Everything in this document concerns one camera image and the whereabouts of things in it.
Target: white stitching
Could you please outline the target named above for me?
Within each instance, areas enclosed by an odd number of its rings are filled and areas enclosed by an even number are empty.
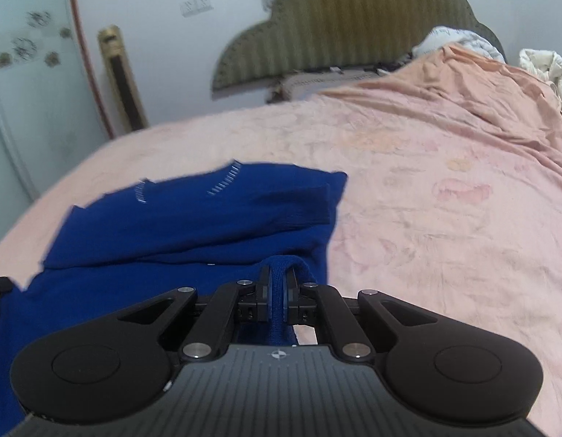
[[[135,198],[138,202],[146,204],[145,197],[143,196],[143,188],[145,187],[145,181],[139,181],[139,184],[135,186]]]
[[[207,193],[213,196],[216,195],[218,192],[221,192],[222,190],[227,188],[229,185],[231,185],[232,181],[234,181],[234,178],[240,172],[241,167],[242,167],[241,163],[239,163],[238,161],[234,161],[229,169],[229,172],[225,176],[225,180],[216,184],[211,190],[207,191]]]

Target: red trim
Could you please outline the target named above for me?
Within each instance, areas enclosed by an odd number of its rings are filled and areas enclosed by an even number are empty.
[[[110,139],[115,138],[113,134],[113,130],[111,129],[111,124],[109,123],[109,118],[107,117],[107,113],[105,113],[105,109],[103,107],[103,101],[101,100],[101,94],[97,88],[97,84],[95,83],[95,76],[93,74],[91,60],[89,58],[89,53],[87,52],[87,44],[85,43],[85,34],[83,33],[83,28],[81,26],[81,18],[79,18],[79,6],[76,0],[70,0],[71,2],[71,12],[73,20],[75,21],[75,29],[76,29],[76,37],[77,43],[79,45],[79,49],[81,51],[81,57],[83,59],[83,65],[85,66],[85,71],[87,71],[87,80],[89,81],[89,85],[91,87],[91,92],[93,92],[93,98],[95,99],[95,104],[97,105],[97,110],[99,112],[99,116],[101,117],[101,121],[107,131],[107,134]]]

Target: pink blanket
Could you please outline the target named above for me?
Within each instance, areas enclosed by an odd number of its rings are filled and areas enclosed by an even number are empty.
[[[559,101],[523,71],[453,46],[309,101],[108,144],[4,238],[0,275],[27,285],[72,204],[232,158],[347,172],[330,283],[349,296],[376,288],[520,341],[544,368],[530,418],[562,436]]]

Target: crumpled fabric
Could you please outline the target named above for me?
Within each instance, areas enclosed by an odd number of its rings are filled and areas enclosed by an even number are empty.
[[[501,52],[487,39],[466,29],[453,29],[447,26],[437,26],[433,28],[431,32],[427,34],[423,42],[413,48],[413,59],[436,51],[450,43],[458,44],[486,58],[505,63]]]
[[[522,49],[520,67],[548,83],[562,103],[562,57],[560,54],[554,51]]]

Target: blue sweater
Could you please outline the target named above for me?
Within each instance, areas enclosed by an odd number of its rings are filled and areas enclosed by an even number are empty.
[[[30,342],[181,286],[272,271],[269,344],[294,340],[282,314],[289,266],[325,283],[326,247],[347,176],[293,165],[234,162],[215,172],[107,194],[73,207],[26,291],[0,295],[0,436],[24,417],[9,385]]]

